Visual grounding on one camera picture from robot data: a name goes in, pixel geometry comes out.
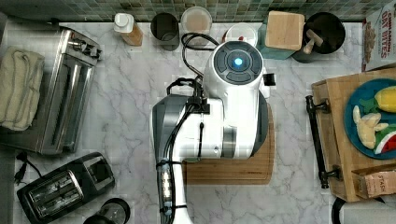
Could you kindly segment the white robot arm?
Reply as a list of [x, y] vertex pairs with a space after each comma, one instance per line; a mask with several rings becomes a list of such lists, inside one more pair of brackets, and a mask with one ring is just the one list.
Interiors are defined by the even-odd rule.
[[182, 162], [186, 159], [246, 160], [268, 130], [260, 91], [265, 74], [260, 52], [244, 41], [228, 41], [211, 53], [192, 95], [169, 92], [151, 109], [149, 133], [155, 153], [161, 224], [192, 224], [187, 210]]

